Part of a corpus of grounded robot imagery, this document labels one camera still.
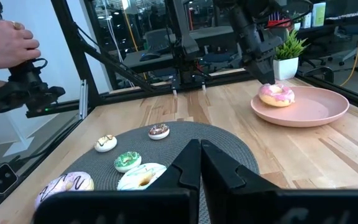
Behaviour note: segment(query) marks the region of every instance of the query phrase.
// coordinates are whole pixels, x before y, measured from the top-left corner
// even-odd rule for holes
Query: round gray placemat
[[[230,132],[212,125],[189,121],[165,124],[170,128],[170,134],[165,139],[153,141],[149,138],[148,132],[152,125],[133,129],[116,136],[117,146],[113,150],[105,153],[90,150],[65,172],[87,172],[94,180],[95,190],[116,190],[122,174],[114,168],[114,160],[120,154],[136,151],[142,156],[142,164],[156,162],[168,167],[190,140],[207,139],[251,171],[259,173],[255,157],[247,145]],[[210,223],[202,186],[199,223]]]

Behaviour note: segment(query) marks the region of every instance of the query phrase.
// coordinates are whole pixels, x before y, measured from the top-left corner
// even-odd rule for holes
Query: wooden tabletop
[[[286,85],[306,85],[299,80]],[[0,205],[0,223],[29,223],[37,194],[105,134],[162,121],[197,121],[223,128],[254,153],[262,177],[282,188],[358,188],[358,108],[316,128],[286,128],[258,118],[250,100],[257,81],[156,96],[96,108]]]

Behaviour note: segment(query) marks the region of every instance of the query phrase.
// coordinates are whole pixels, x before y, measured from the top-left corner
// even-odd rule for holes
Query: donut
[[[107,152],[116,147],[117,139],[116,137],[108,134],[99,138],[99,140],[94,144],[94,148],[98,152]]]
[[[121,154],[115,161],[114,167],[118,172],[127,172],[142,163],[142,157],[137,152],[125,152]]]
[[[149,137],[153,140],[160,140],[169,135],[169,127],[166,124],[154,125],[149,131]]]
[[[289,106],[295,102],[295,94],[290,87],[282,84],[264,84],[259,88],[259,98],[264,103],[284,107]]]
[[[93,179],[86,172],[70,172],[51,181],[35,199],[35,209],[48,197],[65,191],[93,190]]]
[[[166,167],[157,163],[147,163],[132,168],[118,182],[117,190],[144,190],[157,180]]]

